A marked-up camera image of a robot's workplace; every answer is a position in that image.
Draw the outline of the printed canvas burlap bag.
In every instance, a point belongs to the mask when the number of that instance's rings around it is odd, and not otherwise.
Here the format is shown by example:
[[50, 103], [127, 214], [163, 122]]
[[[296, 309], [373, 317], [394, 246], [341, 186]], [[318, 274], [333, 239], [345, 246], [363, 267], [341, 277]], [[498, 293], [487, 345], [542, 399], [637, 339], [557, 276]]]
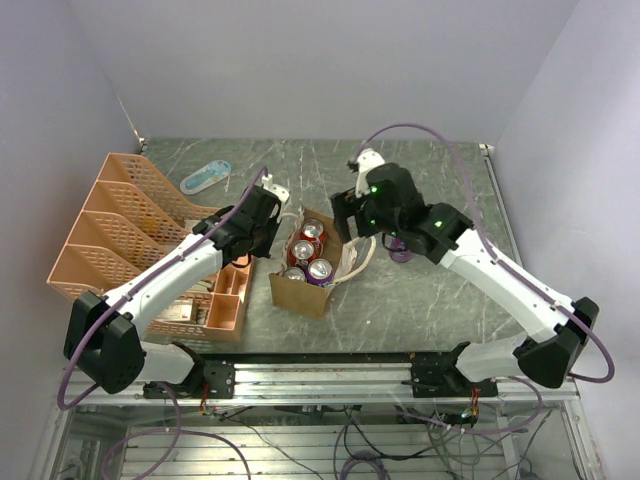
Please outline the printed canvas burlap bag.
[[272, 303], [308, 318], [325, 316], [333, 290], [361, 274], [377, 241], [342, 241], [333, 219], [303, 207], [294, 219], [280, 268], [269, 275]]

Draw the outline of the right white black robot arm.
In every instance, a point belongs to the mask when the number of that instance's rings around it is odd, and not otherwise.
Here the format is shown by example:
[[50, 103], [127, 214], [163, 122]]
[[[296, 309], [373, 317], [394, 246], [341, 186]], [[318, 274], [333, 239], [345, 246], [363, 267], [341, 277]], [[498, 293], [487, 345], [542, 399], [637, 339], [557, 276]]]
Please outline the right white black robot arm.
[[348, 164], [354, 187], [332, 196], [334, 225], [342, 242], [353, 235], [384, 234], [475, 285], [508, 312], [523, 333], [485, 344], [463, 343], [440, 373], [450, 394], [465, 394], [476, 382], [523, 375], [547, 388], [560, 387], [587, 342], [585, 327], [599, 307], [573, 300], [537, 280], [481, 238], [473, 222], [446, 203], [427, 204], [411, 174], [372, 150]]

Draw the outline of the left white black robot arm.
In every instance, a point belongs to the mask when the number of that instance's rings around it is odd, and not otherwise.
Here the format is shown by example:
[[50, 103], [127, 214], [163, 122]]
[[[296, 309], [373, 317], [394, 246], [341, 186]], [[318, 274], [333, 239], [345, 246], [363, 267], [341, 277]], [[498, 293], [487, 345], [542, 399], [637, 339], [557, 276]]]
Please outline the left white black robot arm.
[[205, 362], [178, 343], [144, 342], [142, 334], [198, 281], [237, 259], [267, 257], [290, 193], [263, 182], [240, 201], [200, 220], [163, 259], [132, 281], [73, 303], [64, 356], [98, 388], [116, 394], [136, 381], [164, 382], [182, 397], [199, 394]]

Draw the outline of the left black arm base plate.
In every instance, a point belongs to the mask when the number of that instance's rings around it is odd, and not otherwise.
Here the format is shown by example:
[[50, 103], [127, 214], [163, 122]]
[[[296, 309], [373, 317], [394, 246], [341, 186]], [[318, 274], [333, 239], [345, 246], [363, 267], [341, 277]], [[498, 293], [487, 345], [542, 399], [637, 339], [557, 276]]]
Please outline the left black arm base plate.
[[185, 380], [168, 386], [178, 399], [231, 399], [236, 369], [230, 360], [205, 356], [196, 361]]

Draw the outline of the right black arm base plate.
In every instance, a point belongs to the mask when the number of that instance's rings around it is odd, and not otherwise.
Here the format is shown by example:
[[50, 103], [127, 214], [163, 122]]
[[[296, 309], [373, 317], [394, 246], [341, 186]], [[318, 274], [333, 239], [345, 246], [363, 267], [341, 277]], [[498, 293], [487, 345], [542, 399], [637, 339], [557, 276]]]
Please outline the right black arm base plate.
[[456, 368], [456, 361], [469, 346], [463, 342], [450, 351], [421, 351], [408, 354], [410, 378], [408, 385], [414, 398], [471, 397], [477, 391], [480, 397], [497, 397], [495, 381], [472, 382]]

